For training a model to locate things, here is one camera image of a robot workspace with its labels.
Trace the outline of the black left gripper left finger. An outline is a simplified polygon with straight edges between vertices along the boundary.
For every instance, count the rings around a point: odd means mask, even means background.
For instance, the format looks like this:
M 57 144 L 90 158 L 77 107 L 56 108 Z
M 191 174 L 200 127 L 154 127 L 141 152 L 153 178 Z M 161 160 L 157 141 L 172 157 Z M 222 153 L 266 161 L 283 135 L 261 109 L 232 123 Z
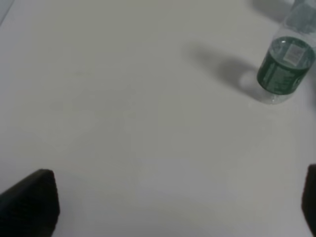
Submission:
M 54 172 L 39 169 L 0 195 L 0 235 L 51 237 L 59 214 Z

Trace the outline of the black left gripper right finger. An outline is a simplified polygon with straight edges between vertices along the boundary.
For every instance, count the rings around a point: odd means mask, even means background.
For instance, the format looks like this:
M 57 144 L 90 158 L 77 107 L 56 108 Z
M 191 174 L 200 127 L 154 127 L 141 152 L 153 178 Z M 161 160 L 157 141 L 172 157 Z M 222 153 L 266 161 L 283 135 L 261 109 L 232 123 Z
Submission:
M 307 225 L 316 236 L 316 165 L 311 164 L 308 167 L 305 179 L 304 190 L 302 194 L 301 208 Z

